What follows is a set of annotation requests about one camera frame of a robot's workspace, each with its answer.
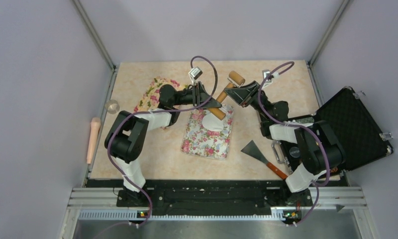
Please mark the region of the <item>wooden double-ended rolling pin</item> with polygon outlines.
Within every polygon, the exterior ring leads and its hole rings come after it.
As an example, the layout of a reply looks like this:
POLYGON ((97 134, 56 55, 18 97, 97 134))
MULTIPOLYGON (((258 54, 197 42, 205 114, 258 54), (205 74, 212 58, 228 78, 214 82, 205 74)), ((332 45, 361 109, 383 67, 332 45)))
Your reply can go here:
MULTIPOLYGON (((246 81, 244 79, 244 77, 241 76, 236 71, 231 71, 228 74, 228 80, 229 80, 230 83, 228 83, 226 85, 224 90, 219 94, 219 96, 216 99, 216 101, 218 103, 222 103, 228 97, 228 93, 226 92, 226 90, 239 88, 239 87, 243 86, 245 84, 245 81, 246 81)), ((220 107, 208 108, 207 110, 210 113, 212 113, 218 120, 223 120, 226 117, 226 113, 223 112, 222 110, 220 110, 220 107)))

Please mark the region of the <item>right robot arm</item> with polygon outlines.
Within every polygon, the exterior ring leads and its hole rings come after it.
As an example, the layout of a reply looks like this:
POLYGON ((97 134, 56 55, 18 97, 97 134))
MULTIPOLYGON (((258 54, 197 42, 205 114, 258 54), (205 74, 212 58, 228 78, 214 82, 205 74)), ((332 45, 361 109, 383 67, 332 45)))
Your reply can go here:
POLYGON ((296 144, 298 147, 301 162, 286 177, 287 187, 280 191, 280 199, 284 204, 293 205, 300 198, 299 192, 345 162, 345 150, 327 121, 289 121, 288 103, 271 103, 256 81, 242 87, 225 88, 224 92, 238 105, 244 108, 251 106, 256 110, 264 137, 296 144))

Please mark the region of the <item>white dough piece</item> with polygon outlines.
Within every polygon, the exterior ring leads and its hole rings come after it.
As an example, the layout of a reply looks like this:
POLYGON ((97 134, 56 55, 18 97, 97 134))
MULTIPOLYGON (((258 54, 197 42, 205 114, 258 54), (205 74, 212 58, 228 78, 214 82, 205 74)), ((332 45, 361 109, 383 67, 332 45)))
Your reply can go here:
POLYGON ((225 118, 219 119, 213 113, 208 113, 202 119, 202 126, 209 131, 220 132, 224 129, 224 120, 225 118))

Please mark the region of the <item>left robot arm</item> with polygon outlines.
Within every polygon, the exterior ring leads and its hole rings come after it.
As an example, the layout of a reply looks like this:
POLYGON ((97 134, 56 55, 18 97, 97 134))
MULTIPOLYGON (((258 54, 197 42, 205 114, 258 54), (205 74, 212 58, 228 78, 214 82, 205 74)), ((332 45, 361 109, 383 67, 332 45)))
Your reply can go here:
POLYGON ((219 109, 223 95, 216 99, 209 95, 201 82, 177 91, 166 84, 159 89, 157 109, 130 113, 121 111, 114 121, 104 144, 112 164, 123 176, 123 185, 129 200, 136 206, 147 201, 147 192, 143 189, 146 180, 141 172, 138 157, 141 154, 148 131, 174 125, 181 110, 180 105, 192 105, 193 109, 219 109))

